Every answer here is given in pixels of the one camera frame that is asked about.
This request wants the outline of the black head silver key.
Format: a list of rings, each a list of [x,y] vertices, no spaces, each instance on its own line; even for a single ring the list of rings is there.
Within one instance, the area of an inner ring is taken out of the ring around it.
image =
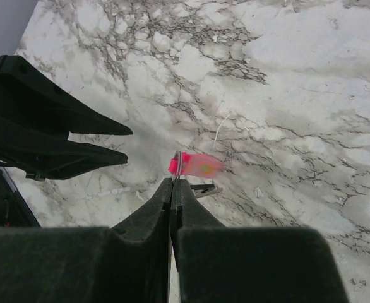
[[[196,198],[203,198],[222,192],[222,188],[219,188],[214,184],[192,184],[190,187]]]

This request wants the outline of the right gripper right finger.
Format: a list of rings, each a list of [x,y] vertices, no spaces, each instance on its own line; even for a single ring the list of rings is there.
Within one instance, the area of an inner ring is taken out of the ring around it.
[[[172,190],[183,302],[347,302],[331,249],[307,227],[226,227],[188,181]]]

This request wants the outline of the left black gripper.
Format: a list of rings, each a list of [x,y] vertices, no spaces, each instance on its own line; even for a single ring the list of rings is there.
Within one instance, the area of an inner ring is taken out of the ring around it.
[[[27,178],[66,180],[128,156],[101,146],[44,133],[132,135],[132,130],[89,108],[21,56],[0,56],[0,161]]]

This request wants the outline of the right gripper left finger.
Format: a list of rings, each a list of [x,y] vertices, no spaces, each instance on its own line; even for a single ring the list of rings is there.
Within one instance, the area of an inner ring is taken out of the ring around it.
[[[0,302],[167,302],[171,194],[114,227],[0,227]]]

